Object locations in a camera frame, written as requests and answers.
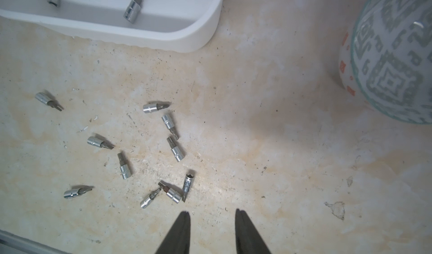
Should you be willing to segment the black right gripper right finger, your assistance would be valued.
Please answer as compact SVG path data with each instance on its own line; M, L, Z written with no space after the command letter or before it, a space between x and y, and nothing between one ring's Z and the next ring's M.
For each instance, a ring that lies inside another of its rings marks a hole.
M238 254L270 254L266 243L244 210L235 213L235 238Z

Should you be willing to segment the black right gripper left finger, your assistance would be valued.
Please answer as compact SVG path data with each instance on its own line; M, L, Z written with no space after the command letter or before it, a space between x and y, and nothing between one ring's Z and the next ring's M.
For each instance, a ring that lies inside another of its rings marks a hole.
M156 250L156 254L189 254L190 237L190 214L182 211Z

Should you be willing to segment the chrome bit row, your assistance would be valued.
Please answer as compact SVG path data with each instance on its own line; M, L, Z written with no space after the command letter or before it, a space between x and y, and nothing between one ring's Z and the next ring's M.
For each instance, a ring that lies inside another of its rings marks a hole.
M103 140L103 139L100 139L96 136L90 136L87 139L87 144L92 145L94 147L105 148L105 149L110 149L110 150L112 150L114 148L114 146L110 142Z

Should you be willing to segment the chrome bit front lone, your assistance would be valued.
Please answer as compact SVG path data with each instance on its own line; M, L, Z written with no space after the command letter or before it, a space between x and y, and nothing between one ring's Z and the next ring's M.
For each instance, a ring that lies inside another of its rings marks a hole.
M80 197L83 194L86 194L87 192L90 191L92 191L92 188L90 187L80 187L80 188L70 189L64 192L64 198L71 199L71 198Z

